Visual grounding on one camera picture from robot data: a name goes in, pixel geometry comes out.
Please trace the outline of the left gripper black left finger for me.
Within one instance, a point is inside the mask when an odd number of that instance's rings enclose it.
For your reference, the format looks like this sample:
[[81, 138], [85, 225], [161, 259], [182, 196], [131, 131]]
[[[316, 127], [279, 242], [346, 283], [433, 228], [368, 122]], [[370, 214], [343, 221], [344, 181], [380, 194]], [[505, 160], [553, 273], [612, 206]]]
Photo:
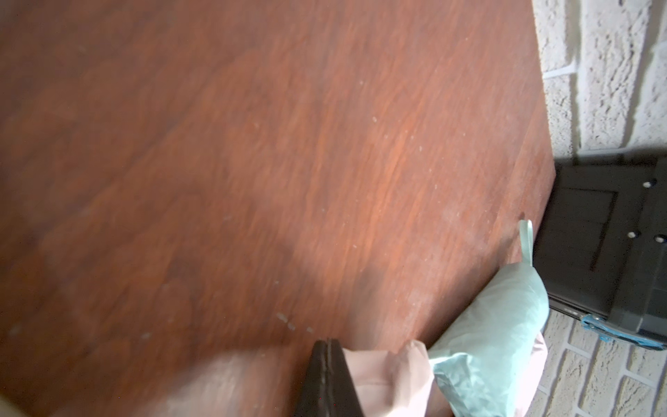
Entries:
[[317, 341], [309, 358], [307, 373], [294, 416], [330, 416], [328, 409], [328, 343]]

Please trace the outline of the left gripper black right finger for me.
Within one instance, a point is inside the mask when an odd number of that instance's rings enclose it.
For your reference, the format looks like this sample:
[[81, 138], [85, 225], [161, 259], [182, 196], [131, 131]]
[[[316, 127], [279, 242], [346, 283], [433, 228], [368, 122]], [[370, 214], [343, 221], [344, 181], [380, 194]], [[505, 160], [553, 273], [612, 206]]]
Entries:
[[338, 340], [328, 341], [328, 416], [363, 416], [361, 403]]

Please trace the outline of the light pink sleeved umbrella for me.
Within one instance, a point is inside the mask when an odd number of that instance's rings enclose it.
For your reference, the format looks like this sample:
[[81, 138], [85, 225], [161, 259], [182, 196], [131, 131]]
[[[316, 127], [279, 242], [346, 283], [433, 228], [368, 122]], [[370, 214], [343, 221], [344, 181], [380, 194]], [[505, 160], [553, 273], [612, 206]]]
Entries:
[[409, 341], [396, 353], [344, 349], [365, 416], [452, 416], [434, 382], [424, 343]]

